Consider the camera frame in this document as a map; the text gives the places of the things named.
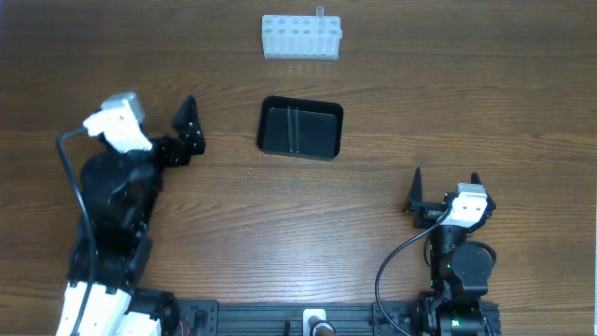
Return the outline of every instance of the wooden tabletop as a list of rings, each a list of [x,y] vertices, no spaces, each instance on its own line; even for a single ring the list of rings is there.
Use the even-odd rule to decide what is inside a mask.
[[[342,19],[337,62],[265,61],[264,14]],[[589,334],[594,316],[597,7],[593,1],[76,1],[0,4],[0,333],[58,325],[79,210],[57,133],[135,90],[159,136],[189,94],[205,155],[168,169],[143,287],[182,299],[371,303],[400,211],[478,172],[497,203],[475,239],[505,334]],[[340,155],[256,146],[269,95],[344,108]],[[76,167],[102,150],[81,137]],[[428,289],[422,242],[382,280]]]

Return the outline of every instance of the wooden table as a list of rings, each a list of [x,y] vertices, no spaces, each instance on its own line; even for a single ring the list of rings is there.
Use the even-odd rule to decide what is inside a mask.
[[[594,315],[597,8],[587,2],[329,1],[338,62],[264,61],[263,14],[312,1],[7,0],[0,4],[0,332],[58,324],[79,210],[54,136],[136,90],[151,135],[197,98],[207,151],[169,169],[142,286],[179,298],[373,302],[383,258],[418,230],[400,211],[476,171],[498,209],[475,238],[499,261],[505,334],[589,334]],[[340,103],[340,155],[256,146],[269,95]],[[102,150],[74,140],[77,167]],[[428,288],[421,243],[382,281]]]

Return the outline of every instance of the wood grain surface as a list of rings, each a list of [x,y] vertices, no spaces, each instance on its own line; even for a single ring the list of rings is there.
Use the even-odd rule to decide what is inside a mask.
[[[264,61],[264,14],[342,18],[340,60]],[[505,334],[590,334],[594,315],[597,5],[593,1],[0,2],[0,333],[58,325],[79,210],[54,136],[136,90],[152,135],[193,94],[207,150],[165,173],[142,286],[183,299],[373,302],[400,212],[476,171],[498,209],[486,299]],[[268,95],[340,103],[340,155],[256,146]],[[101,146],[69,145],[77,167]],[[382,295],[428,287],[421,243]]]

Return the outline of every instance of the white 3d printed part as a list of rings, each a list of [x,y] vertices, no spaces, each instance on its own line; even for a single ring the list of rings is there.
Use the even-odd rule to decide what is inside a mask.
[[[340,17],[264,15],[261,22],[263,56],[268,59],[337,60]]]

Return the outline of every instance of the table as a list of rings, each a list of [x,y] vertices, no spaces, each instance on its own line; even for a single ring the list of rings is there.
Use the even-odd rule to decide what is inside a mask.
[[[264,14],[342,18],[338,62],[264,61]],[[498,209],[486,300],[505,334],[588,334],[594,317],[597,7],[545,1],[74,1],[0,5],[0,332],[52,333],[79,211],[54,137],[135,90],[159,136],[189,94],[205,155],[169,169],[143,287],[182,299],[373,302],[414,235],[417,166],[439,201],[478,172]],[[344,108],[334,161],[266,155],[260,104]],[[76,167],[102,147],[69,144]],[[428,288],[421,244],[382,280]]]

